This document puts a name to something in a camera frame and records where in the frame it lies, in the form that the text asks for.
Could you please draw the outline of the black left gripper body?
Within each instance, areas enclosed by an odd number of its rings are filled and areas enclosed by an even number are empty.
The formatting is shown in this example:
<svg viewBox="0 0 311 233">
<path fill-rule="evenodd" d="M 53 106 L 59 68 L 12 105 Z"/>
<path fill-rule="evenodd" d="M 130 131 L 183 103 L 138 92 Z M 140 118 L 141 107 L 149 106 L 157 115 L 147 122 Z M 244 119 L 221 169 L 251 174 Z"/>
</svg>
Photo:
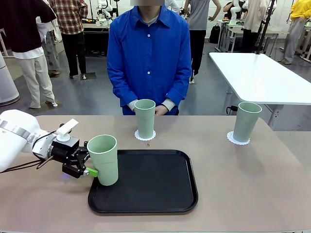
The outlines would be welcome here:
<svg viewBox="0 0 311 233">
<path fill-rule="evenodd" d="M 80 139 L 71 138 L 67 142 L 60 142 L 57 139 L 52 141 L 51 156 L 53 160 L 63 164 L 77 164 L 77 150 L 79 148 Z"/>
</svg>

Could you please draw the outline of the person's left hand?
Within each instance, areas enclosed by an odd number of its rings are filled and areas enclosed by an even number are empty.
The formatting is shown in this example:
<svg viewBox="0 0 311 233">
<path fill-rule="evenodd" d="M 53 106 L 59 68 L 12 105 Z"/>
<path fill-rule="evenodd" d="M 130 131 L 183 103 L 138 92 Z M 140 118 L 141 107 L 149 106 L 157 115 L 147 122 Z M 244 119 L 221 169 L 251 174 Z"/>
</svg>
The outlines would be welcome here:
<svg viewBox="0 0 311 233">
<path fill-rule="evenodd" d="M 164 105 L 159 105 L 155 108 L 155 115 L 157 116 L 163 116 L 165 115 L 166 113 L 168 113 L 168 109 L 166 106 Z"/>
</svg>

